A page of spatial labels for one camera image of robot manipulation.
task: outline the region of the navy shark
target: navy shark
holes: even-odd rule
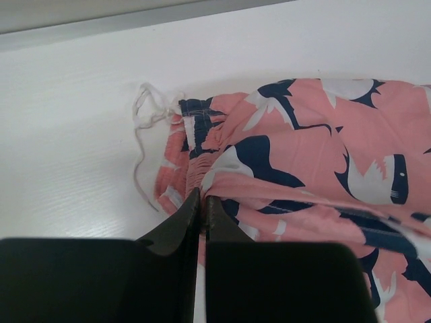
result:
[[[336,98],[342,98],[376,109],[371,96],[374,93],[380,94],[377,88],[385,84],[376,79],[322,79],[321,82],[334,108],[337,104]]]
[[[183,116],[192,116],[195,119],[194,129],[194,140],[195,147],[190,151],[190,159],[196,158],[203,153],[213,153],[216,149],[203,149],[202,144],[205,142],[209,131],[221,124],[222,122],[212,122],[211,116],[224,116],[225,114],[220,111],[212,110],[209,106],[211,105],[212,98],[208,100],[181,100],[179,102]],[[181,151],[189,150],[189,144],[187,141],[183,143]]]
[[[414,219],[421,221],[421,222],[426,222],[426,221],[431,220],[431,215],[421,213],[421,212],[412,213],[411,217],[413,217]]]
[[[383,158],[386,178],[383,178],[375,161],[362,175],[348,151],[344,158],[347,165],[345,172],[336,172],[335,175],[352,197],[375,205],[405,204],[409,185],[404,155],[395,154]]]
[[[420,259],[405,257],[408,265],[403,276],[409,281],[416,281],[431,297],[431,268],[427,268]]]
[[[247,137],[235,145],[227,146],[203,178],[202,190],[206,191],[211,187],[216,172],[244,174],[251,178],[289,187],[305,186],[297,177],[271,166],[270,150],[271,143],[265,135]]]
[[[376,265],[378,258],[378,248],[375,248],[373,252],[371,252],[368,256],[363,258],[359,258],[359,262],[362,265],[362,271],[367,274],[368,279],[370,279],[370,289],[371,289],[371,298],[374,304],[374,308],[380,305],[380,295],[378,294],[376,282],[374,281],[374,275],[372,274],[372,270]]]
[[[232,199],[226,199],[222,201],[222,206],[226,214],[229,215],[236,225],[238,225],[240,222],[236,219],[236,216],[238,215],[238,211],[240,209],[240,203]]]
[[[244,131],[252,129],[262,118],[265,112],[271,113],[276,109],[282,116],[285,123],[290,124],[294,130],[310,129],[315,127],[325,127],[329,134],[332,129],[328,124],[313,124],[302,126],[296,119],[294,108],[286,96],[292,96],[289,87],[295,82],[295,79],[285,79],[277,83],[272,83],[260,87],[257,91],[250,94],[245,100],[257,107],[257,111],[251,116],[250,120],[244,127]]]

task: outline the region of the pink swim trunks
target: pink swim trunks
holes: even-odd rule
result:
[[[200,187],[256,241],[345,244],[382,322],[431,320],[431,87],[287,79],[180,107],[167,213]]]

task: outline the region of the drawstring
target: drawstring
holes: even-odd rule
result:
[[[178,121],[173,121],[173,117],[175,115],[181,116],[181,109],[178,104],[178,101],[184,98],[184,93],[179,93],[171,102],[168,102],[166,96],[161,94],[154,86],[149,83],[143,83],[139,87],[138,95],[132,105],[133,111],[133,122],[135,123],[135,138],[139,149],[141,150],[141,158],[135,164],[135,169],[133,170],[133,181],[135,183],[135,187],[138,193],[142,196],[142,198],[147,201],[153,209],[157,212],[157,208],[152,205],[151,200],[148,198],[146,193],[143,191],[141,185],[137,180],[137,171],[140,165],[143,163],[145,159],[145,150],[143,148],[143,143],[141,138],[139,137],[139,130],[152,128],[157,122],[161,120],[168,120],[170,124],[180,124],[183,122],[183,118],[180,118]],[[152,108],[154,111],[149,116],[140,117],[139,111],[142,106],[146,102],[147,98],[152,100]]]

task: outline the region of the white shark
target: white shark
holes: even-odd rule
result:
[[[206,192],[211,188],[214,177],[218,172],[231,172],[244,174],[251,178],[254,177],[251,168],[249,168],[247,165],[244,165],[238,159],[235,146],[227,148],[227,150],[216,159],[214,164],[211,166],[210,171],[205,174],[201,183],[203,192]]]
[[[251,116],[250,120],[243,128],[243,131],[252,129],[256,124],[259,123],[265,112],[271,113],[273,112],[273,110],[277,110],[281,114],[284,123],[288,123],[290,124],[292,129],[294,128],[289,114],[286,112],[286,110],[284,110],[283,106],[280,104],[280,102],[278,102],[277,99],[266,98],[265,96],[262,96],[258,91],[254,91],[245,98],[245,101],[254,104],[257,108],[257,111]]]
[[[408,181],[405,158],[402,155],[389,155],[383,158],[385,177],[375,160],[362,175],[348,153],[345,159],[346,172],[335,175],[344,189],[355,199],[374,205],[405,203],[408,196]]]
[[[380,279],[378,279],[374,273],[372,273],[372,278],[374,279],[378,295],[380,296],[380,304],[375,309],[378,321],[380,323],[387,323],[385,320],[386,304],[392,299],[397,290],[397,274],[395,272],[392,273],[391,286],[389,286],[387,289],[383,289]]]
[[[337,105],[337,97],[356,100],[372,91],[373,79],[322,79],[322,87],[332,107]]]

